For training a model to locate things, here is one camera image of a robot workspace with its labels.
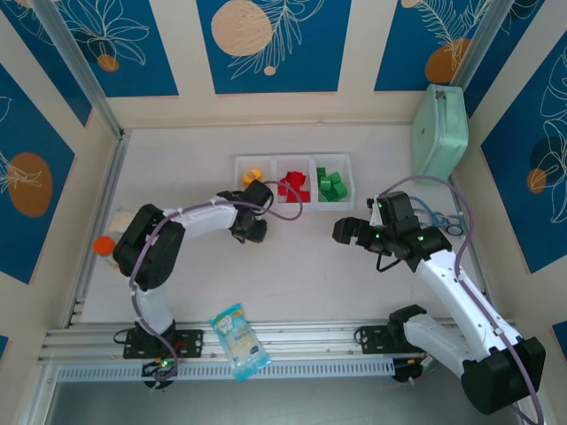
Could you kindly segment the white gauze bag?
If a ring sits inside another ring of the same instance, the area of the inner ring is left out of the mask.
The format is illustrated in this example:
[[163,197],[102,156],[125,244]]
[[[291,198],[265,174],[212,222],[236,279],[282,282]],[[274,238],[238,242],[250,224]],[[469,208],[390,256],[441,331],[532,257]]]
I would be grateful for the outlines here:
[[122,209],[117,210],[110,220],[108,231],[110,233],[123,234],[128,229],[128,226],[135,216],[135,212]]

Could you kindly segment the mint green zip case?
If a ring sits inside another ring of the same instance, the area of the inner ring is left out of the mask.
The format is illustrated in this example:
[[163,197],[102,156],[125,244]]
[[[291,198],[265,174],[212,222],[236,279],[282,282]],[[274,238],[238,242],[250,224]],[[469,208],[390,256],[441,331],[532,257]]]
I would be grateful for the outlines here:
[[468,144],[468,116],[462,89],[430,84],[412,122],[413,174],[447,179]]

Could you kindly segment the aluminium corner post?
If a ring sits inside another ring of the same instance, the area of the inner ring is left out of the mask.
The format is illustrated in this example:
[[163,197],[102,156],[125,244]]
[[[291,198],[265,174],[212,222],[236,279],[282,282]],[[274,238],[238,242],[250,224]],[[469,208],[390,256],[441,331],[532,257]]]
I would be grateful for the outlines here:
[[470,41],[469,48],[454,77],[450,82],[453,87],[460,87],[462,91],[468,88],[486,52],[490,48],[494,37],[501,28],[501,24],[508,16],[515,0],[492,0],[485,16],[480,20],[478,29]]
[[120,142],[124,130],[56,5],[51,0],[30,0],[30,3],[58,54],[65,61],[99,119],[109,133]]

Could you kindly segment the blue stethoscope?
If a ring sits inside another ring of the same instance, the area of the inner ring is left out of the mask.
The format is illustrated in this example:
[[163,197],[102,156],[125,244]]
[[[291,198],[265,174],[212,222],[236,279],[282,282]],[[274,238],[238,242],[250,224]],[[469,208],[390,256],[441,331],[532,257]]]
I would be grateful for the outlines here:
[[413,211],[423,218],[420,222],[422,227],[433,226],[446,232],[450,236],[464,235],[464,218],[458,214],[447,215],[442,212],[433,211],[422,199],[418,197],[409,198]]

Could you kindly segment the long aluminium base rail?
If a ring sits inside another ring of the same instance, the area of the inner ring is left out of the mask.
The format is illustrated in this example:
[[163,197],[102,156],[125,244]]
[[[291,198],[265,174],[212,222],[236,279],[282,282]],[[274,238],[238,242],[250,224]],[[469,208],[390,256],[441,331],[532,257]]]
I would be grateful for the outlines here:
[[[362,321],[253,322],[253,331],[274,360],[358,359],[361,347],[354,331],[362,326],[381,326],[386,319]],[[47,365],[104,364],[123,360],[123,347],[113,341],[127,323],[76,323],[47,331],[38,363]]]

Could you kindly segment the aluminium side rail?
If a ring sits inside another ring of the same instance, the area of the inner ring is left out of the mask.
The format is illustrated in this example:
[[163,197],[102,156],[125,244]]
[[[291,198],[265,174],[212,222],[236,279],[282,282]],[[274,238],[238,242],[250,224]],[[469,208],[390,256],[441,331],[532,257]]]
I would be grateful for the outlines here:
[[78,270],[74,277],[70,298],[67,302],[63,319],[61,320],[62,328],[69,328],[73,324],[77,301],[84,299],[88,294],[89,283],[97,263],[97,254],[93,251],[92,245],[105,229],[105,223],[111,210],[131,135],[131,129],[124,129],[120,139],[113,148],[110,164],[105,171],[104,184],[96,203],[96,214],[89,228],[87,242],[84,246],[81,261],[79,262]]
[[470,201],[462,190],[459,188],[455,178],[450,176],[447,180],[452,188],[451,194],[454,200],[455,208],[459,215],[461,215],[465,220],[465,230],[464,236],[462,237],[463,247],[461,248],[462,256],[468,256],[468,263],[464,267],[466,270],[470,268],[473,272],[470,274],[473,282],[478,286],[479,290],[483,294],[484,298],[489,304],[493,302],[493,297],[491,295],[491,289],[489,281],[485,275],[484,265],[482,264],[481,258],[478,255],[478,250],[476,249],[474,243],[475,230],[477,229],[477,218],[475,216],[473,207]]

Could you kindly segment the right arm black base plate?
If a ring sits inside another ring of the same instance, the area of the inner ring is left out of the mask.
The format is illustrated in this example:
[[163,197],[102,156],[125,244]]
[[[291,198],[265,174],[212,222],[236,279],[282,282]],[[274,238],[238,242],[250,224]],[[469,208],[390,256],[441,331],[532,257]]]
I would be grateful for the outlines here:
[[363,354],[394,353],[395,345],[386,326],[361,326],[353,333]]

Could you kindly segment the light blue wipes packet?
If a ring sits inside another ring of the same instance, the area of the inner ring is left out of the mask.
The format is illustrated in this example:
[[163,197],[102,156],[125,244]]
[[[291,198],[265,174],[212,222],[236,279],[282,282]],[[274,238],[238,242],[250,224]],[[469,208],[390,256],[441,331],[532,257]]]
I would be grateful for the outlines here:
[[237,382],[242,382],[271,363],[271,358],[246,320],[240,304],[217,314],[210,325],[227,355]]

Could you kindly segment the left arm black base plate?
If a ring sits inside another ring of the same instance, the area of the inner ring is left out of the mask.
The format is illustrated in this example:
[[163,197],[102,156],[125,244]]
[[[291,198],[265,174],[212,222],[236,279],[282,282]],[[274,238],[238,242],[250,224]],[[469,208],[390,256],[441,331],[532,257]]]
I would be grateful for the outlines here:
[[[164,337],[175,350],[178,358],[195,359],[201,357],[204,332],[200,329],[168,331]],[[129,330],[126,336],[122,357],[124,359],[173,358],[171,351],[156,337],[140,328]]]

